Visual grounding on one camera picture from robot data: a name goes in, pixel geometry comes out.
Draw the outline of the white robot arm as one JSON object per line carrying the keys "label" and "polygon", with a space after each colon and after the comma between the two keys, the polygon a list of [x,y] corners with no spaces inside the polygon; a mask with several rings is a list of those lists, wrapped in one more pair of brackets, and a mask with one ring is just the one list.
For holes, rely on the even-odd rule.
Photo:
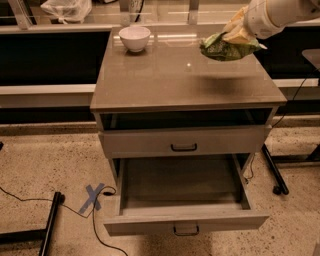
{"label": "white robot arm", "polygon": [[222,30],[223,40],[245,44],[267,39],[293,23],[320,17],[320,0],[251,0]]}

